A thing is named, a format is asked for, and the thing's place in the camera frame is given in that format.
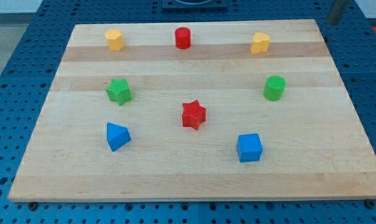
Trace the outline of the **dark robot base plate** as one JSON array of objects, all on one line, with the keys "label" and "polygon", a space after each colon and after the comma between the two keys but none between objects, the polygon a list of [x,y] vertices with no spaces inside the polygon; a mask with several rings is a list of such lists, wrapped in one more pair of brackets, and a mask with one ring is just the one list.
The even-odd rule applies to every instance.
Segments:
[{"label": "dark robot base plate", "polygon": [[228,0],[160,0],[163,11],[185,9],[227,9]]}]

